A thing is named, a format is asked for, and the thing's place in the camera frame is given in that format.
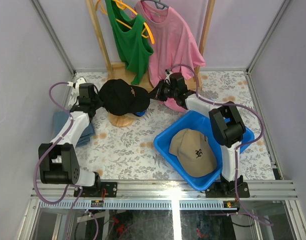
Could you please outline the blue baseball cap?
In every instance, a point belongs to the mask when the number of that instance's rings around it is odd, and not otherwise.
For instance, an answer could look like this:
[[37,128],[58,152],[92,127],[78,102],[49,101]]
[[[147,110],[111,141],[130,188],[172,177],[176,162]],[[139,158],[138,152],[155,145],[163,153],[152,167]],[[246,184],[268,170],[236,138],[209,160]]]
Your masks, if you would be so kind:
[[146,110],[144,110],[144,111],[141,111],[141,112],[136,112],[136,113],[133,113],[132,115],[134,116],[134,117],[136,117],[136,118],[140,118],[140,117],[142,117],[142,116],[144,116],[146,114]]

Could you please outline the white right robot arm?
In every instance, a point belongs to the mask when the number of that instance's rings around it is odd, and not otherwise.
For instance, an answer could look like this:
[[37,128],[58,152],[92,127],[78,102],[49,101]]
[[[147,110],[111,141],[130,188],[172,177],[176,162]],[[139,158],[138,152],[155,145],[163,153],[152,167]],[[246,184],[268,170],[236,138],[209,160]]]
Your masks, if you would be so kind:
[[[213,190],[218,195],[232,197],[243,185],[243,176],[236,173],[240,153],[254,140],[254,134],[245,127],[238,112],[238,104],[215,103],[188,90],[180,72],[165,70],[166,78],[160,80],[153,89],[155,99],[165,101],[174,98],[177,105],[187,113],[154,139],[155,149],[170,163],[177,173],[195,190]],[[171,138],[185,127],[199,130],[210,138],[217,167],[211,173],[201,177],[189,176],[179,160],[166,151]]]

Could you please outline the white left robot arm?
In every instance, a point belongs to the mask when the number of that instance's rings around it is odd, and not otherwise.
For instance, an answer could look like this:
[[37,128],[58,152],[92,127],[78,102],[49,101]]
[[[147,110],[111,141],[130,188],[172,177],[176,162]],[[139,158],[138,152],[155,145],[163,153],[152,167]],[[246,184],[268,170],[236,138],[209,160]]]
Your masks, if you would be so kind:
[[69,111],[64,111],[68,119],[56,137],[38,148],[40,180],[44,184],[85,187],[87,194],[97,197],[102,193],[99,174],[80,168],[75,149],[103,102],[97,87],[83,77],[67,85],[78,91],[77,102]]

